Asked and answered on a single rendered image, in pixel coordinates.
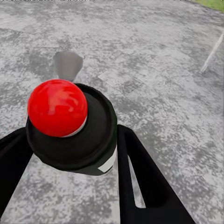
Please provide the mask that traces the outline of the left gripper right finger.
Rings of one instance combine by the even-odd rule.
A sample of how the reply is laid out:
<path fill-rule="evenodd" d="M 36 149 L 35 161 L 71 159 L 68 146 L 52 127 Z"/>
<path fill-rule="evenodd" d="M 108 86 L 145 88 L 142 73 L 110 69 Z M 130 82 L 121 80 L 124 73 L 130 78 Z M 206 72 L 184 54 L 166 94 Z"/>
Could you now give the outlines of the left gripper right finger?
<path fill-rule="evenodd" d="M 135 132 L 117 125 L 120 224 L 196 224 Z M 146 208 L 135 205 L 128 156 Z"/>

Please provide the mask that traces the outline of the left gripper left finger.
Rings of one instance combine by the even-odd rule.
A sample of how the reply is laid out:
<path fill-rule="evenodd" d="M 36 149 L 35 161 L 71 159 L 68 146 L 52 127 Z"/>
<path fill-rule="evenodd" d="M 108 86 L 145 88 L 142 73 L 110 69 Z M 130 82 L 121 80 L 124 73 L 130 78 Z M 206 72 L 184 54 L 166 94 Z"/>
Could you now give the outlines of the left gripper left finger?
<path fill-rule="evenodd" d="M 0 218 L 33 153 L 25 127 L 0 140 Z"/>

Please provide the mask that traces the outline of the insectifuge atomizer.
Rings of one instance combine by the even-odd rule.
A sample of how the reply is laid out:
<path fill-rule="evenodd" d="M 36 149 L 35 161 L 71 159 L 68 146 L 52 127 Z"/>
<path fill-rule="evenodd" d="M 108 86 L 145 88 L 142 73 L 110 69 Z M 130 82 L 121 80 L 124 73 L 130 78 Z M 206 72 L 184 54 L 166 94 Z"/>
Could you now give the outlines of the insectifuge atomizer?
<path fill-rule="evenodd" d="M 84 65 L 69 51 L 53 57 L 58 79 L 38 85 L 28 100 L 27 140 L 41 161 L 61 171 L 101 176 L 117 155 L 117 115 L 100 91 L 73 83 Z"/>

